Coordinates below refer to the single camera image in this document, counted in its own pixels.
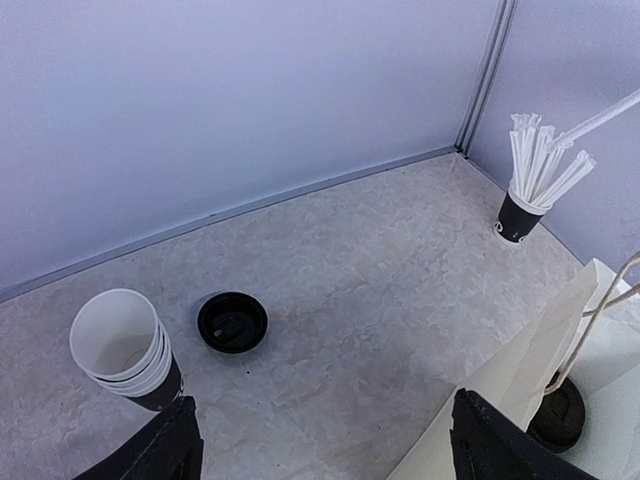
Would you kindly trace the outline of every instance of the bag handle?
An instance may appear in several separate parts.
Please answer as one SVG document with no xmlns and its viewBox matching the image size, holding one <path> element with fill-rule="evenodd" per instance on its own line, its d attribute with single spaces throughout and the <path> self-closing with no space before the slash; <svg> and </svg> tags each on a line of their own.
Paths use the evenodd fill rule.
<svg viewBox="0 0 640 480">
<path fill-rule="evenodd" d="M 559 389 L 562 386 L 562 382 L 564 382 L 566 378 L 569 376 L 569 372 L 571 372 L 573 365 L 576 363 L 576 358 L 580 353 L 580 349 L 584 345 L 584 342 L 587 340 L 589 333 L 591 333 L 591 330 L 593 329 L 593 325 L 595 324 L 596 320 L 598 319 L 602 311 L 606 308 L 612 307 L 613 305 L 616 305 L 626 300 L 629 297 L 634 296 L 636 293 L 640 293 L 640 284 L 638 284 L 634 286 L 632 289 L 630 289 L 629 291 L 609 301 L 609 297 L 611 296 L 611 293 L 613 293 L 615 288 L 618 286 L 618 283 L 620 283 L 620 280 L 622 280 L 622 277 L 626 275 L 626 273 L 629 271 L 629 269 L 632 266 L 638 263 L 640 263 L 640 252 L 636 252 L 635 255 L 629 258 L 629 260 L 627 260 L 625 264 L 622 266 L 622 268 L 618 271 L 616 277 L 613 279 L 613 282 L 611 282 L 611 285 L 609 285 L 609 288 L 604 294 L 604 297 L 602 297 L 602 299 L 600 300 L 600 303 L 598 303 L 598 306 L 596 307 L 596 309 L 582 314 L 583 317 L 591 316 L 591 319 L 587 324 L 587 328 L 582 334 L 582 337 L 580 337 L 580 340 L 578 341 L 576 348 L 573 350 L 573 352 L 571 352 L 571 356 L 569 356 L 569 359 L 567 360 L 564 370 L 559 372 L 559 375 L 556 378 L 556 381 L 553 382 L 553 384 L 549 385 L 547 388 L 544 389 L 545 395 L 549 395 L 550 393 L 553 393 L 557 389 Z"/>
</svg>

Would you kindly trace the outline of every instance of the black cup lid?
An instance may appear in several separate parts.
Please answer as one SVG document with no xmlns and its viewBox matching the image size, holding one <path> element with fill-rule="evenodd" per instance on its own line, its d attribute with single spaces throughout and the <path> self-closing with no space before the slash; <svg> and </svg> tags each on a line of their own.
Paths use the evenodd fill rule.
<svg viewBox="0 0 640 480">
<path fill-rule="evenodd" d="M 267 312 L 249 295 L 220 293 L 200 309 L 198 331 L 207 345 L 219 352 L 247 352 L 264 338 Z"/>
<path fill-rule="evenodd" d="M 578 443 L 585 420 L 582 396 L 567 378 L 558 390 L 544 396 L 527 433 L 551 452 L 562 453 Z"/>
</svg>

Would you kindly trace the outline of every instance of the white paper bag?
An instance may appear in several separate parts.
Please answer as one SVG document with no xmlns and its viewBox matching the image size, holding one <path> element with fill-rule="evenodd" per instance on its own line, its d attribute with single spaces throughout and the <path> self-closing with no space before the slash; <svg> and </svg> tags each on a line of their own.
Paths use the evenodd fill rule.
<svg viewBox="0 0 640 480">
<path fill-rule="evenodd" d="M 601 262 L 596 261 L 596 267 L 606 288 L 615 273 Z M 617 294 L 628 289 L 621 282 Z M 603 293 L 599 288 L 587 309 Z M 640 479 L 638 295 L 600 315 L 569 376 L 582 394 L 587 417 L 580 440 L 562 457 L 602 480 Z"/>
<path fill-rule="evenodd" d="M 523 430 L 538 410 L 543 390 L 574 339 L 587 301 L 598 286 L 589 263 L 534 320 L 447 399 L 425 433 L 388 480 L 455 480 L 449 430 L 454 394 L 475 390 Z"/>
</svg>

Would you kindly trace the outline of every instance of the white wall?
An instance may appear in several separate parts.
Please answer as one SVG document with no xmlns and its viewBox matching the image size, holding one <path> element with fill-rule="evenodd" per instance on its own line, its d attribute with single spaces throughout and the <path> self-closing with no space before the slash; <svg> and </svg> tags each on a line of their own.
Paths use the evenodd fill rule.
<svg viewBox="0 0 640 480">
<path fill-rule="evenodd" d="M 0 290 L 213 212 L 452 145 L 495 9 L 6 2 Z"/>
<path fill-rule="evenodd" d="M 470 158 L 506 188 L 509 115 L 535 112 L 562 132 L 640 88 L 640 2 L 536 0 L 516 8 Z M 576 141 L 598 166 L 559 200 L 545 225 L 584 262 L 617 270 L 640 249 L 640 106 Z M 640 272 L 630 275 L 640 280 Z"/>
</svg>

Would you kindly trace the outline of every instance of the paper cup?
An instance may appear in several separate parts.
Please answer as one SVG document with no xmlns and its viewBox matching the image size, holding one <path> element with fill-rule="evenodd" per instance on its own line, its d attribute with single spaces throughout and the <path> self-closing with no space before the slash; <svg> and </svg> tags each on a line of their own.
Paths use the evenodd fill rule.
<svg viewBox="0 0 640 480">
<path fill-rule="evenodd" d="M 89 376 L 122 381 L 140 374 L 157 352 L 160 320 L 151 302 L 119 288 L 89 300 L 71 326 L 73 359 Z"/>
<path fill-rule="evenodd" d="M 550 209 L 551 207 L 541 208 L 525 202 L 509 187 L 494 224 L 494 231 L 500 240 L 517 245 L 527 238 Z"/>
<path fill-rule="evenodd" d="M 92 377 L 96 381 L 96 383 L 108 390 L 113 390 L 115 392 L 119 389 L 139 386 L 149 378 L 156 376 L 158 374 L 158 371 L 162 368 L 163 359 L 165 357 L 171 357 L 171 342 L 169 336 L 167 335 L 167 332 L 165 331 L 164 326 L 161 323 L 159 324 L 159 326 L 160 342 L 155 349 L 155 353 L 153 354 L 151 361 L 140 373 L 131 378 L 120 381 L 106 381 L 98 377 Z"/>
<path fill-rule="evenodd" d="M 136 393 L 126 398 L 148 410 L 159 412 L 169 406 L 183 391 L 182 373 L 176 359 L 171 356 L 169 367 L 149 387 L 149 393 Z"/>
<path fill-rule="evenodd" d="M 166 378 L 171 367 L 171 349 L 163 350 L 161 361 L 146 378 L 129 385 L 103 385 L 107 390 L 124 397 L 139 397 L 152 392 Z"/>
</svg>

